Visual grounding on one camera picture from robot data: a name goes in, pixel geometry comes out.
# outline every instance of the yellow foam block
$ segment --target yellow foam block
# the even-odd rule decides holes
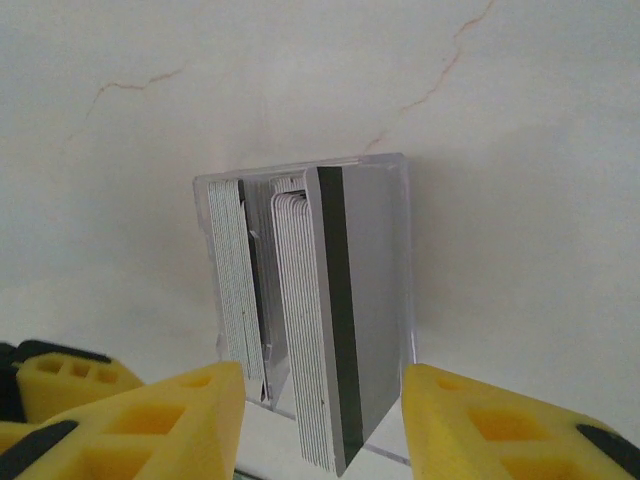
[[[26,423],[0,422],[0,454],[37,428]]]
[[[75,408],[43,425],[77,422],[15,478],[231,479],[244,399],[240,364],[220,363]]]
[[[402,410],[416,480],[628,480],[640,466],[597,420],[427,365],[407,369]],[[618,442],[626,469],[578,425]]]
[[[102,363],[62,353],[27,359],[16,378],[29,423],[42,423],[70,408],[143,385],[115,359]]]

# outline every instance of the transparent plastic box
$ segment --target transparent plastic box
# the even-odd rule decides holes
[[[354,437],[408,463],[394,407],[416,360],[404,156],[202,175],[194,192],[217,353],[243,365],[247,400],[298,417],[303,456],[338,475]]]

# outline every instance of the white wall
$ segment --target white wall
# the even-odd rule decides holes
[[[3,338],[210,362],[192,178],[402,151],[421,360],[640,443],[635,0],[1,3]]]

